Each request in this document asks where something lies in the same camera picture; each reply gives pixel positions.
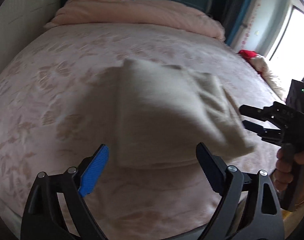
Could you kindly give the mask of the person's right hand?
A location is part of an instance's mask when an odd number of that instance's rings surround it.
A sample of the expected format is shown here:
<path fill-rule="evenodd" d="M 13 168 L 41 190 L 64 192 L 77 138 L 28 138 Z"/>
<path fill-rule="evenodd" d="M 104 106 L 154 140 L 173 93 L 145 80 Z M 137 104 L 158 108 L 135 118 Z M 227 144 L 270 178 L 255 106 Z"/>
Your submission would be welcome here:
<path fill-rule="evenodd" d="M 279 150 L 277 152 L 277 162 L 275 165 L 275 172 L 274 172 L 274 186 L 278 191 L 284 191 L 290 182 L 293 181 L 293 176 L 291 174 L 292 165 L 285 161 L 283 150 Z M 294 161 L 304 166 L 304 151 L 298 153 L 294 156 Z M 300 193 L 301 198 L 304 198 L 304 182 L 302 186 L 302 190 Z"/>

